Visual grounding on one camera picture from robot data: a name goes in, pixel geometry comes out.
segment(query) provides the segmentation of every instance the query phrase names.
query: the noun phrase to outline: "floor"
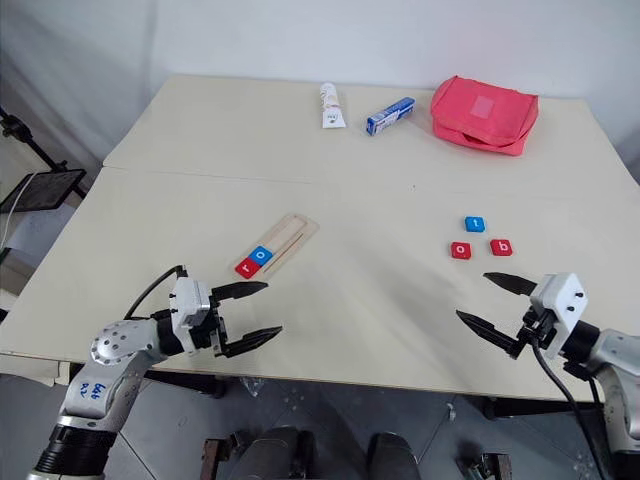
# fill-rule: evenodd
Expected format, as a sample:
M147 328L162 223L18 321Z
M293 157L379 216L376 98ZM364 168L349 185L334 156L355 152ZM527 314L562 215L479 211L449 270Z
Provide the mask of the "floor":
M25 478L55 422L65 388L0 376L0 479ZM145 380L111 450L107 479L199 478L202 445L245 429L295 425L316 435L324 479L364 479L372 434L403 435L422 478L462 479L456 459L480 452L511 456L514 480L597 479L570 414L487 420L479 399L354 385L266 381L252 397L237 379L224 398ZM222 464L227 478L235 458Z

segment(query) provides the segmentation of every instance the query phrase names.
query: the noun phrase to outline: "beige table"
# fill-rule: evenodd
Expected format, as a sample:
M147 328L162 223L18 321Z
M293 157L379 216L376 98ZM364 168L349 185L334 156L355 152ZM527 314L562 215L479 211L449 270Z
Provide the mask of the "beige table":
M0 328L0 351L82 361L160 272L185 263L211 286L285 213L320 230L254 297L224 305L232 337L282 324L231 360L179 355L160 368L560 398L530 352L517 362L455 316L515 334L526 309L485 271L575 271L584 319L640 334L640 192L585 104L542 100L514 159L436 139L421 108L369 138L367 114L419 90L340 87L350 128L323 131L317 85L178 77L125 140ZM482 215L485 234L464 232ZM515 255L493 257L490 238ZM451 241L474 257L449 257ZM166 307L169 285L140 311ZM581 382L569 380L580 399Z

